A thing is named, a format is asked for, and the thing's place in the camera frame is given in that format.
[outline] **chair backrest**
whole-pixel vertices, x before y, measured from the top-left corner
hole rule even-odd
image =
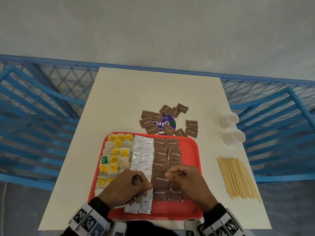
[[[291,88],[230,108],[256,182],[315,179],[315,120]]]
[[[52,189],[79,119],[65,102],[15,66],[0,73],[0,180]]]

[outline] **person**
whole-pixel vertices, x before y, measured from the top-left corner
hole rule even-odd
[[[132,177],[139,175],[142,183],[133,185]],[[188,236],[216,236],[216,235],[243,235],[242,227],[234,215],[227,210],[209,190],[206,181],[195,166],[178,165],[172,167],[165,173],[165,178],[176,183],[188,199],[196,203],[203,212],[204,223],[198,220],[197,225],[189,227],[190,222],[184,223],[185,235]],[[143,172],[124,170],[119,174],[97,197],[88,204],[82,206],[69,223],[69,227],[62,236],[73,235],[177,235],[174,231],[155,226],[149,221],[129,221],[126,223],[116,221],[113,223],[108,219],[110,209],[126,203],[132,205],[134,202],[141,202],[142,196],[152,189]]]

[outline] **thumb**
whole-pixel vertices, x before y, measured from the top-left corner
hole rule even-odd
[[[177,173],[172,173],[172,172],[167,171],[165,172],[164,176],[166,179],[168,179],[171,182],[174,182],[178,186],[181,185],[182,178]]]
[[[150,182],[146,181],[142,182],[141,184],[135,185],[133,188],[135,194],[138,194],[140,192],[151,190],[153,188],[153,185]]]

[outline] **purple round sticker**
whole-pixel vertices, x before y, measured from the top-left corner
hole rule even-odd
[[[157,124],[160,132],[161,132],[161,129],[165,126],[165,124],[169,124],[172,128],[176,129],[176,122],[175,122],[175,119],[171,116],[171,115],[167,115],[165,116],[163,114],[163,117],[162,117],[162,122],[158,122],[158,121],[153,121],[153,124]]]

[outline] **concrete wall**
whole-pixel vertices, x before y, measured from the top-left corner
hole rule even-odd
[[[315,0],[0,0],[0,54],[315,80]]]

